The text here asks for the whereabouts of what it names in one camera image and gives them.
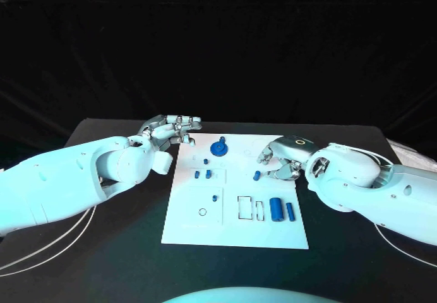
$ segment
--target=black curtain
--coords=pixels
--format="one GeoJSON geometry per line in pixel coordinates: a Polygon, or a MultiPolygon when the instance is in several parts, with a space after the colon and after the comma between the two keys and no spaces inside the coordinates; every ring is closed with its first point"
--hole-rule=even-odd
{"type": "Polygon", "coordinates": [[[419,1],[0,1],[0,166],[87,118],[364,124],[437,157],[419,1]]]}

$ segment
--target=black table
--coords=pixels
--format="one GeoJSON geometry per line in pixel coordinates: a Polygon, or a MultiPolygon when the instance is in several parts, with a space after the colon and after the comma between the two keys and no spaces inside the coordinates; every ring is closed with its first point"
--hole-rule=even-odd
{"type": "MultiPolygon", "coordinates": [[[[67,146],[133,135],[141,126],[142,121],[87,119],[67,146]]],[[[381,131],[370,126],[205,122],[203,132],[296,134],[319,146],[347,144],[399,162],[381,131]]],[[[178,146],[169,152],[177,159],[178,146]]],[[[175,164],[168,176],[152,172],[141,185],[99,206],[80,241],[57,259],[0,278],[2,302],[162,302],[231,286],[289,289],[343,302],[433,301],[437,269],[387,244],[358,213],[325,206],[305,178],[298,180],[298,197],[309,250],[162,244],[174,172],[175,164]]],[[[0,245],[2,264],[47,245],[79,217],[12,233],[0,245]]],[[[12,271],[53,256],[80,232],[81,228],[12,271]]],[[[390,230],[384,234],[407,251],[437,262],[437,247],[390,230]]]]}

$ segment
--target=cable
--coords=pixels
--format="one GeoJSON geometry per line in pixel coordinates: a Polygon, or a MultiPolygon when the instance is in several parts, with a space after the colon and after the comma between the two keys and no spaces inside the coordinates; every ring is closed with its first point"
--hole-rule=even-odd
{"type": "Polygon", "coordinates": [[[84,213],[81,219],[79,220],[79,222],[76,223],[76,225],[71,227],[71,229],[66,232],[66,234],[53,242],[50,243],[44,248],[41,248],[37,252],[31,253],[27,257],[22,257],[22,259],[17,260],[15,262],[11,262],[9,264],[4,265],[4,267],[0,267],[0,270],[4,270],[5,268],[14,266],[17,263],[21,263],[24,260],[30,259],[31,257],[34,257],[37,254],[40,254],[44,250],[47,250],[70,233],[71,231],[76,229],[76,227],[80,225],[80,223],[83,222],[86,215],[89,214],[90,209],[87,209],[87,212],[84,213]]]}
{"type": "Polygon", "coordinates": [[[381,230],[380,230],[380,227],[379,227],[377,224],[376,224],[376,227],[377,227],[379,233],[380,233],[380,235],[383,236],[383,238],[384,238],[384,240],[387,241],[387,243],[390,243],[390,245],[392,245],[403,254],[406,254],[409,257],[415,258],[418,261],[426,263],[428,265],[430,265],[430,266],[433,266],[433,267],[437,267],[436,264],[433,264],[433,263],[425,261],[423,259],[419,259],[416,256],[410,255],[410,253],[405,252],[405,251],[403,251],[403,250],[390,242],[389,238],[386,238],[386,236],[384,236],[384,234],[381,233],[381,230]]]}
{"type": "Polygon", "coordinates": [[[24,271],[31,270],[32,268],[41,266],[44,263],[50,262],[54,258],[57,258],[57,257],[68,250],[68,248],[71,248],[71,246],[76,244],[76,241],[81,238],[81,235],[84,234],[84,232],[86,232],[86,230],[87,230],[87,228],[89,228],[89,225],[90,225],[92,220],[93,220],[93,216],[94,216],[94,213],[96,213],[96,208],[97,208],[97,206],[94,206],[94,208],[93,208],[93,213],[92,213],[92,216],[90,216],[87,225],[86,225],[86,227],[84,227],[84,229],[83,229],[83,232],[81,232],[80,235],[77,236],[76,240],[70,243],[70,245],[67,246],[67,248],[66,248],[56,256],[50,257],[50,258],[48,258],[44,262],[41,262],[40,264],[37,264],[37,265],[34,265],[34,266],[25,268],[24,270],[15,271],[14,273],[8,273],[8,274],[5,274],[5,275],[0,275],[0,277],[15,275],[17,273],[22,273],[24,271]]]}

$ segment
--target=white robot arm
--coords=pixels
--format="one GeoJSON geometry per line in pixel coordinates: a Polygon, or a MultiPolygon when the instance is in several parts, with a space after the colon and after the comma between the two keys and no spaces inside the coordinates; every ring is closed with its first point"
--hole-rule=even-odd
{"type": "Polygon", "coordinates": [[[190,143],[201,118],[158,116],[132,137],[112,137],[25,160],[0,173],[0,237],[63,220],[107,201],[149,176],[168,174],[172,143],[190,143]]]}
{"type": "Polygon", "coordinates": [[[319,149],[298,136],[270,142],[259,157],[279,157],[283,167],[266,176],[296,180],[338,211],[358,211],[376,224],[437,245],[437,173],[394,165],[381,155],[331,143],[319,149]]]}

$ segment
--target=black fabric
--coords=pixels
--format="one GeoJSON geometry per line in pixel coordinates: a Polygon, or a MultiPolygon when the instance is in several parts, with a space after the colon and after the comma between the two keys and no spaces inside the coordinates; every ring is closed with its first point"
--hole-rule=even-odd
{"type": "MultiPolygon", "coordinates": [[[[68,146],[135,134],[143,121],[83,121],[68,146]]],[[[399,162],[381,131],[368,126],[207,122],[205,133],[296,134],[321,146],[353,145],[399,162]]],[[[178,146],[169,149],[177,158],[178,146]]],[[[233,286],[291,289],[341,302],[430,302],[437,271],[405,256],[358,213],[321,202],[298,180],[309,250],[162,244],[175,163],[168,176],[148,180],[105,202],[80,241],[34,270],[2,278],[2,302],[162,302],[190,292],[233,286]]],[[[18,230],[0,245],[2,263],[47,245],[80,216],[18,230]]],[[[383,230],[390,240],[437,263],[436,247],[383,230]]],[[[79,235],[12,270],[53,256],[79,235]]]]}
{"type": "Polygon", "coordinates": [[[432,6],[201,3],[2,1],[0,166],[63,147],[87,117],[156,114],[376,125],[437,157],[432,6]]]}

